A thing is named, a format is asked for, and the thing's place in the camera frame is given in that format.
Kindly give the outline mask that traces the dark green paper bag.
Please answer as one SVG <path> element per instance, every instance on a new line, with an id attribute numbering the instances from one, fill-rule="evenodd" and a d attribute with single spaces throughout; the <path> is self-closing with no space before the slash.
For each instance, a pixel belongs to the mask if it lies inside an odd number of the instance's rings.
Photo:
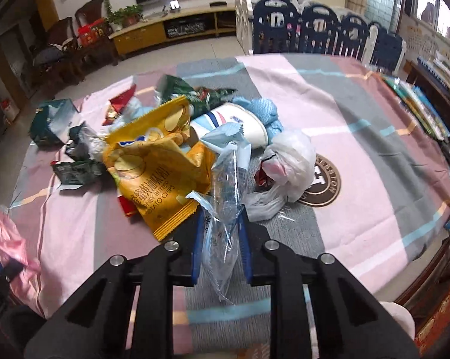
<path id="1" fill-rule="evenodd" d="M 69 140 L 71 128 L 81 123 L 81 114 L 71 99 L 44 101 L 36 110 L 29 135 L 38 147 L 60 147 Z"/>

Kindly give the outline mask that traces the red gift box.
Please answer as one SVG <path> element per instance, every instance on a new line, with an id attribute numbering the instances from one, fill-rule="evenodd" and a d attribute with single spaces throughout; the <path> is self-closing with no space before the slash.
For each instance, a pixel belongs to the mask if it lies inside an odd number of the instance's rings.
<path id="1" fill-rule="evenodd" d="M 96 43 L 99 39 L 107 36 L 107 34 L 108 27 L 104 18 L 99 18 L 91 24 L 85 24 L 83 27 L 78 28 L 78 35 L 82 47 Z"/>

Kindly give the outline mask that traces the green snack bag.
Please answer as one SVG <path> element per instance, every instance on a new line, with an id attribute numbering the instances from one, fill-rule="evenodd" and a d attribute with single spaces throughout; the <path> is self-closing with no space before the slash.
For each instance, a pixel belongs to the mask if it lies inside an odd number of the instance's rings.
<path id="1" fill-rule="evenodd" d="M 182 78 L 165 74 L 158 81 L 154 96 L 161 105 L 185 96 L 189 102 L 191 117 L 196 118 L 227 102 L 235 92 L 235 88 L 193 87 Z"/>

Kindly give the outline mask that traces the stack of books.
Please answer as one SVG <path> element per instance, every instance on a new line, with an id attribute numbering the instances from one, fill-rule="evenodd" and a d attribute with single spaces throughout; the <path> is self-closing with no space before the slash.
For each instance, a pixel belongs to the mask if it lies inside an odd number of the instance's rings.
<path id="1" fill-rule="evenodd" d="M 450 142 L 450 64 L 418 57 L 406 80 L 379 73 L 381 80 L 399 97 L 422 129 L 433 139 Z"/>

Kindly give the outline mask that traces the green wrapper flat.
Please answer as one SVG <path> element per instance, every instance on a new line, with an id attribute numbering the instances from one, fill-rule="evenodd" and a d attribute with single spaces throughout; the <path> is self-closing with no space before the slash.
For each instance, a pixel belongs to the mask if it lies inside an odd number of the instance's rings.
<path id="1" fill-rule="evenodd" d="M 80 161 L 53 161 L 51 167 L 60 181 L 60 191 L 75 191 L 99 181 L 107 170 L 100 161 L 88 159 Z"/>

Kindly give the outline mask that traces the yellow potato chips bag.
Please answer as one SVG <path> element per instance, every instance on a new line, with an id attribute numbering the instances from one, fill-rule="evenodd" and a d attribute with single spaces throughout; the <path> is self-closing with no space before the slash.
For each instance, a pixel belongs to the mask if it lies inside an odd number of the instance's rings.
<path id="1" fill-rule="evenodd" d="M 179 96 L 106 136 L 102 158 L 121 195 L 162 241 L 196 210 L 192 191 L 212 185 L 215 154 L 188 144 L 190 103 Z"/>

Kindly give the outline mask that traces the potted green plant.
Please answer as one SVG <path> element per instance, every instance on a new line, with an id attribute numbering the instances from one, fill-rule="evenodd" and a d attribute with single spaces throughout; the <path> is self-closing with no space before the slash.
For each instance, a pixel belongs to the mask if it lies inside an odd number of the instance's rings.
<path id="1" fill-rule="evenodd" d="M 107 17 L 107 21 L 113 27 L 127 28 L 139 23 L 142 19 L 142 12 L 143 8 L 141 5 L 126 6 L 111 12 Z"/>

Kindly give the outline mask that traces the clear blue plastic wrapper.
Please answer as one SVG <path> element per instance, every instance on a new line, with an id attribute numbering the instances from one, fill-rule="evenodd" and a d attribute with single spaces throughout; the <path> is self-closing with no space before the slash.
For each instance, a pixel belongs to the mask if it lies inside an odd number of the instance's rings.
<path id="1" fill-rule="evenodd" d="M 212 188 L 204 195 L 187 195 L 206 211 L 201 256 L 202 267 L 218 300 L 231 304 L 227 291 L 239 256 L 238 216 L 247 189 L 252 145 L 243 135 L 243 126 L 229 121 L 200 138 L 215 154 L 211 168 Z"/>

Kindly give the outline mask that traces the blue quilted cloth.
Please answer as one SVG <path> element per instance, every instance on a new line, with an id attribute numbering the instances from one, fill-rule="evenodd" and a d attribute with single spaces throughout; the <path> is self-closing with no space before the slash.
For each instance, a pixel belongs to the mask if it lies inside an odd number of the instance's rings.
<path id="1" fill-rule="evenodd" d="M 283 124 L 278 119 L 278 108 L 271 99 L 262 97 L 249 100 L 236 96 L 231 102 L 253 113 L 260 120 L 266 129 L 268 144 L 272 143 L 275 135 L 284 131 Z"/>

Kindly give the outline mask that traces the red snack wrapper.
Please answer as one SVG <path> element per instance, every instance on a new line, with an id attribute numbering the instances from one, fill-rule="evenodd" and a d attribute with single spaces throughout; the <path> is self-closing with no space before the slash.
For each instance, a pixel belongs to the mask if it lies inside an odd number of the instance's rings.
<path id="1" fill-rule="evenodd" d="M 110 105 L 105 112 L 105 119 L 102 123 L 103 126 L 111 125 L 122 114 L 122 111 L 134 96 L 135 91 L 136 84 L 132 83 L 127 88 L 119 88 L 118 93 L 113 94 L 112 98 L 109 100 Z"/>

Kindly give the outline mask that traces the white plastic bag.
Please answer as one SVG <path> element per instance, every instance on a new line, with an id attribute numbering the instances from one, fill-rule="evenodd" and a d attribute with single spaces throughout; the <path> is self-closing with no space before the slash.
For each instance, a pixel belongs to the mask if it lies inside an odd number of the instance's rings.
<path id="1" fill-rule="evenodd" d="M 316 149 L 302 130 L 285 130 L 272 138 L 260 158 L 259 171 L 272 181 L 268 191 L 244 197 L 251 222 L 270 220 L 286 203 L 296 202 L 314 180 Z"/>

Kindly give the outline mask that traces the red gold patterned cushion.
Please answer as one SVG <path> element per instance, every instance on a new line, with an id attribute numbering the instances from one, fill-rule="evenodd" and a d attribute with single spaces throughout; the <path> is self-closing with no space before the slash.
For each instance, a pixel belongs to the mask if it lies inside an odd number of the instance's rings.
<path id="1" fill-rule="evenodd" d="M 421 358 L 429 352 L 450 323 L 450 290 L 424 326 L 416 331 L 415 343 Z"/>

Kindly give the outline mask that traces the blue white playpen fence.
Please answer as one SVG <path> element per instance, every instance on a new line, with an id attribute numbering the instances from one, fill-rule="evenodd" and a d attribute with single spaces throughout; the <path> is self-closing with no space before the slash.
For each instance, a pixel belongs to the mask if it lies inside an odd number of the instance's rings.
<path id="1" fill-rule="evenodd" d="M 398 74 L 406 41 L 378 22 L 316 0 L 235 0 L 236 37 L 246 54 L 351 57 Z"/>

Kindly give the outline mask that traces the yellow TV cabinet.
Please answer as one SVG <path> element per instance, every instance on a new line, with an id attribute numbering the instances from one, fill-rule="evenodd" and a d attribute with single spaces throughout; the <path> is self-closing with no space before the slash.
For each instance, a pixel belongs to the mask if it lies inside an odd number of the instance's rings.
<path id="1" fill-rule="evenodd" d="M 119 56 L 128 56 L 142 49 L 167 45 L 177 41 L 221 35 L 235 35 L 235 6 L 187 8 L 144 19 L 137 24 L 112 33 Z"/>

